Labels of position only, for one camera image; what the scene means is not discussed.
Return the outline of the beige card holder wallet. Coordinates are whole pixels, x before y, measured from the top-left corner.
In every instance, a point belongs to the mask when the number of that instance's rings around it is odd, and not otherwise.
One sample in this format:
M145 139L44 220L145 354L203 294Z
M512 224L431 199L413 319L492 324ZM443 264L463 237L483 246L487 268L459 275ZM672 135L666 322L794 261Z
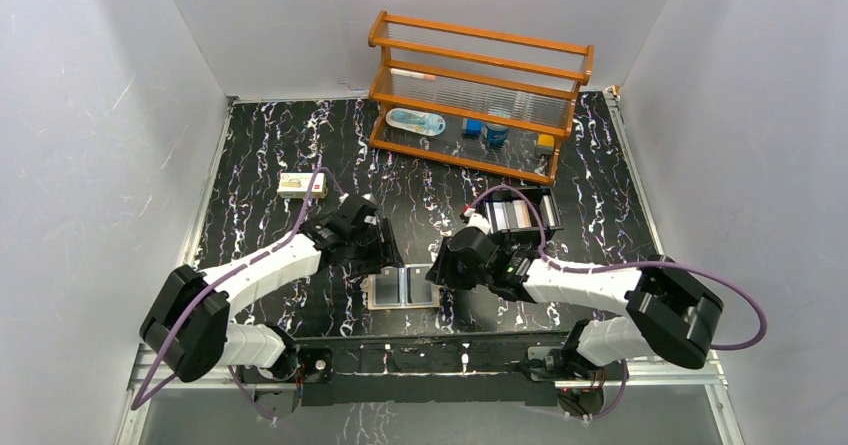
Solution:
M363 280L363 283L362 283L362 290L363 290L363 292L365 293L365 296L366 296L366 299L365 299L366 307L369 310L402 310L402 309L435 309L435 308L438 308L440 306L440 288L437 285L431 283L430 281L429 282L432 284L432 290L433 290L433 301L430 304L412 305L412 304L409 304L407 302L407 281L408 281L408 279L407 279L407 269L410 268L410 267L415 267L415 266L428 266L429 270L431 268L431 264L410 264L410 265L405 265L403 267L395 267L395 268L398 269L399 275L400 275L400 277L399 277L400 303L397 304L397 305L393 305L393 306L376 306L374 304L373 298L372 298L372 287L373 287L373 284L374 284L374 277L376 275L379 275L381 273L381 271L383 269L387 268L387 267L383 268L377 274L372 274L372 275L366 276L365 279Z

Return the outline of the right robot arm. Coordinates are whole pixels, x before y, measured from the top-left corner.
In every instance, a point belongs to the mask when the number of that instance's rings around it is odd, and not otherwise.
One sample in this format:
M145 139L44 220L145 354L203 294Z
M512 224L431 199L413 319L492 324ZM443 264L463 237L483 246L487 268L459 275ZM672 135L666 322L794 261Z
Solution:
M532 244L495 239L465 227L442 240L426 274L453 290L484 286L507 301L565 303L611 313L574 325L559 362L577 379L619 360L658 356L701 368L723 313L723 301L675 262L594 264L543 257Z

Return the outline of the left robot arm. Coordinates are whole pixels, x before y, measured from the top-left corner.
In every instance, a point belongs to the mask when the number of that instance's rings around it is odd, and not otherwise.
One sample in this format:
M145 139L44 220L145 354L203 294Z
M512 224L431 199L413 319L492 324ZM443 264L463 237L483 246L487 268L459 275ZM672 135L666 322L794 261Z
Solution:
M140 325L140 339L182 382L218 366L259 368L286 381L301 367L297 341L277 325L238 324L236 316L328 268L359 277L401 263L390 219L368 198L346 195L337 209L303 220L249 255L205 270L172 270Z

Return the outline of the black card box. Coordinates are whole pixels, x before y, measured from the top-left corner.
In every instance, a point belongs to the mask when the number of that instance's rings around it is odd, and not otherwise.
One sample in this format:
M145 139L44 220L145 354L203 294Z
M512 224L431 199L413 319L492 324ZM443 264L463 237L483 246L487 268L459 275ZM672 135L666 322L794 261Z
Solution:
M537 247L549 242L563 229L556 197L550 187L522 187L517 192L494 190L473 209L491 227L490 238L498 245L517 244Z

